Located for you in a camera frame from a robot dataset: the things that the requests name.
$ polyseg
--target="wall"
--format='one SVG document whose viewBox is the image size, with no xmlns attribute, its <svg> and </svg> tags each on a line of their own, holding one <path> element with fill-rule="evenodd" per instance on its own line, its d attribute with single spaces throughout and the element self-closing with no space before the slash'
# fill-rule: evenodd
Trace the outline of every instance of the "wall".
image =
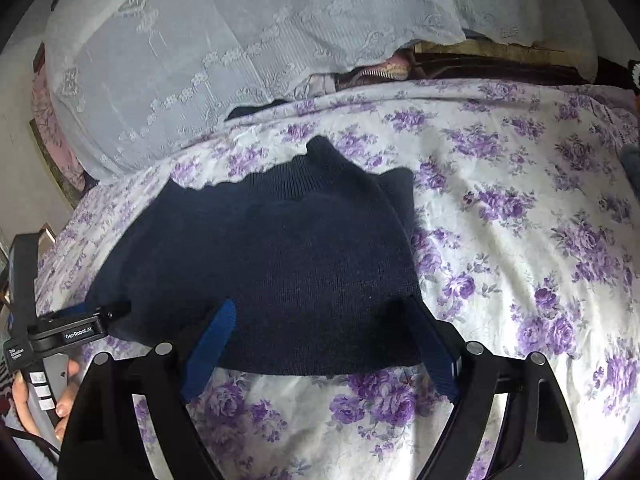
<svg viewBox="0 0 640 480">
<path fill-rule="evenodd" d="M 58 234 L 73 212 L 29 126 L 33 57 L 52 1 L 34 1 L 0 54 L 0 232 L 8 241 L 45 223 Z"/>
</svg>

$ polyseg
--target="dark blue sweater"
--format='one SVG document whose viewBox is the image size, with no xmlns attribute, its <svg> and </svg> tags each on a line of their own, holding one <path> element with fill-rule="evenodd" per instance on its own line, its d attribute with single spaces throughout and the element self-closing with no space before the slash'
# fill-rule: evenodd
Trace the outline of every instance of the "dark blue sweater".
<svg viewBox="0 0 640 480">
<path fill-rule="evenodd" d="M 90 308 L 129 300 L 116 337 L 174 339 L 225 298 L 237 320 L 219 365 L 342 374 L 420 361 L 402 318 L 419 295 L 413 175 L 372 175 L 324 137 L 307 154 L 202 190 L 169 181 L 98 272 Z"/>
</svg>

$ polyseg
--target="metal bolt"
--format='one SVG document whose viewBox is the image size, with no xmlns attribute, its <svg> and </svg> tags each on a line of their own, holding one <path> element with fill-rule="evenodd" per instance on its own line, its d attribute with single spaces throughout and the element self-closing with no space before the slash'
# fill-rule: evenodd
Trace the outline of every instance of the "metal bolt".
<svg viewBox="0 0 640 480">
<path fill-rule="evenodd" d="M 158 346 L 156 346 L 156 354 L 167 355 L 173 349 L 174 347 L 171 345 L 171 343 L 160 343 Z"/>
<path fill-rule="evenodd" d="M 94 357 L 94 363 L 98 366 L 105 364 L 109 360 L 109 354 L 107 352 L 100 352 L 96 357 Z"/>
<path fill-rule="evenodd" d="M 484 347 L 478 341 L 470 341 L 466 344 L 466 350 L 473 355 L 480 355 L 484 352 Z"/>
<path fill-rule="evenodd" d="M 546 362 L 546 358 L 540 352 L 533 352 L 533 354 L 531 354 L 531 361 L 533 364 L 543 365 Z"/>
</svg>

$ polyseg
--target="floral bed sheet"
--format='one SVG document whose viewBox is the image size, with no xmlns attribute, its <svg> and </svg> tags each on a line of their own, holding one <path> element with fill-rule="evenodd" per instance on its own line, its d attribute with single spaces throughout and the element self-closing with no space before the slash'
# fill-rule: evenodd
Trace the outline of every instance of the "floral bed sheet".
<svg viewBox="0 0 640 480">
<path fill-rule="evenodd" d="M 412 237 L 424 301 L 494 353 L 551 362 L 587 479 L 640 419 L 640 206 L 616 152 L 637 142 L 633 96 L 488 80 L 402 82 L 296 102 L 231 121 L 148 170 L 98 186 L 40 261 L 40 312 L 84 298 L 118 238 L 171 178 L 237 181 L 329 137 L 381 173 L 415 173 Z M 116 358 L 140 345 L 84 347 Z M 498 398 L 470 478 L 484 478 Z M 188 406 L 226 478 L 411 480 L 451 406 L 422 366 L 364 376 L 274 377 L 218 368 Z M 143 398 L 136 411 L 158 478 L 169 478 Z"/>
</svg>

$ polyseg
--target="pink fabric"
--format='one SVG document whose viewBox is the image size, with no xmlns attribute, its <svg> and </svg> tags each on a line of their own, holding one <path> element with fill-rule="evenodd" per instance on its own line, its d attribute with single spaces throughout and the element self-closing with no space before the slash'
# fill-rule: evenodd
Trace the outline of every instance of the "pink fabric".
<svg viewBox="0 0 640 480">
<path fill-rule="evenodd" d="M 53 110 L 49 86 L 47 85 L 47 71 L 43 64 L 33 80 L 31 95 L 33 116 L 40 132 L 40 137 L 49 155 L 62 172 L 62 175 L 78 190 L 84 189 L 84 169 L 66 143 L 60 124 Z"/>
</svg>

